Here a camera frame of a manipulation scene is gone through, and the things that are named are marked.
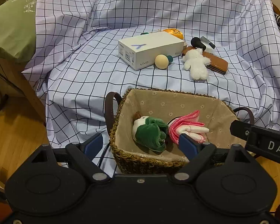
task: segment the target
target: white grid tablecloth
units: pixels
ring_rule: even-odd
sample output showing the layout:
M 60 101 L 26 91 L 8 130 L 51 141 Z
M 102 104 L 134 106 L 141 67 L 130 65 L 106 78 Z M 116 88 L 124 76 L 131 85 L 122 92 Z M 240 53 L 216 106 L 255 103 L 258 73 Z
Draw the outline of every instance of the white grid tablecloth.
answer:
M 181 57 L 167 70 L 139 71 L 117 57 L 119 39 L 165 28 L 182 31 L 188 44 L 207 37 L 229 63 L 226 75 L 208 71 L 208 80 L 194 81 Z M 45 100 L 53 147 L 95 132 L 106 145 L 104 98 L 131 87 L 215 96 L 250 108 L 257 125 L 280 130 L 280 33 L 270 0 L 37 0 L 36 33 L 23 73 Z M 102 166 L 115 172 L 110 151 Z

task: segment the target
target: white plush toy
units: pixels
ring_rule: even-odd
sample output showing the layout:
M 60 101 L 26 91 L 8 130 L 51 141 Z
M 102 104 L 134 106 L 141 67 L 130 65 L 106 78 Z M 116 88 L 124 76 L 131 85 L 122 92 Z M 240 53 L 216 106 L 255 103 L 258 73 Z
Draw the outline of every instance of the white plush toy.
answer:
M 190 75 L 194 80 L 208 78 L 208 70 L 206 65 L 211 63 L 211 60 L 202 55 L 202 49 L 191 49 L 183 57 L 184 69 L 190 70 Z

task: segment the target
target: green object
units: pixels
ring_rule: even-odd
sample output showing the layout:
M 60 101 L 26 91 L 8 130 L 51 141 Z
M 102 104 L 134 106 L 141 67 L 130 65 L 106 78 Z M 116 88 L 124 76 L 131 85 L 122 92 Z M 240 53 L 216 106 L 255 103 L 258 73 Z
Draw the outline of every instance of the green object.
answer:
M 7 0 L 0 6 L 0 58 L 28 62 L 35 53 L 36 0 Z
M 136 142 L 152 151 L 163 152 L 165 150 L 165 139 L 168 132 L 168 124 L 163 120 L 148 117 L 145 124 L 137 128 Z
M 170 56 L 170 55 L 167 55 L 166 57 L 167 57 L 167 59 L 169 61 L 169 64 L 171 64 L 173 62 L 173 57 Z

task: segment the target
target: brown leather handle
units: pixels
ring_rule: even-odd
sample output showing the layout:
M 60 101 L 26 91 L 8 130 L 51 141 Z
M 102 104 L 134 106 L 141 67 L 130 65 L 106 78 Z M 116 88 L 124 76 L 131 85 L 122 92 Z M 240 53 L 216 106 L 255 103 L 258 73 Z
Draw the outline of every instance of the brown leather handle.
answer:
M 106 96 L 104 107 L 105 107 L 105 120 L 106 120 L 107 132 L 109 135 L 114 124 L 113 98 L 116 99 L 118 105 L 122 100 L 122 97 L 115 92 L 109 92 Z
M 240 110 L 245 110 L 246 112 L 248 112 L 249 118 L 250 118 L 250 124 L 253 125 L 255 123 L 255 120 L 254 120 L 254 115 L 253 115 L 252 111 L 247 107 L 238 107 L 238 108 L 234 109 L 233 111 L 236 113 Z

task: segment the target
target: vivo phone box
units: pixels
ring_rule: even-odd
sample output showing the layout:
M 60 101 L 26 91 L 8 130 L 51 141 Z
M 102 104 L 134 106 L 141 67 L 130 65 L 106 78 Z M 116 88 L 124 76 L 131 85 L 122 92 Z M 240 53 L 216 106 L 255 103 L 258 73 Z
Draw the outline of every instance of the vivo phone box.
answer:
M 157 55 L 181 55 L 184 41 L 167 32 L 150 33 L 118 40 L 119 56 L 134 70 L 155 63 Z

